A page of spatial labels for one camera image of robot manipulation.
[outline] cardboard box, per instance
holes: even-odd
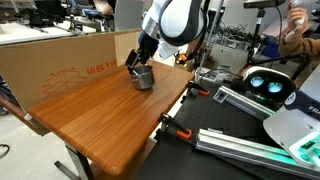
[[[28,113],[31,105],[124,65],[131,49],[138,48],[140,32],[136,29],[0,46],[0,74]]]

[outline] floor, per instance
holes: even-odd
[[[155,57],[155,60],[171,66],[174,63],[174,57],[167,60]],[[180,108],[180,100],[177,102],[169,115],[174,116]],[[68,180],[54,166],[57,160],[77,174],[62,140],[53,133],[44,137],[35,134],[12,114],[0,116],[0,144],[11,147],[0,159],[0,180]]]

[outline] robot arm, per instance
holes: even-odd
[[[139,49],[132,50],[126,65],[129,70],[139,62],[145,64],[158,50],[164,59],[185,45],[204,35],[206,12],[210,0],[154,0],[144,16],[139,37]]]

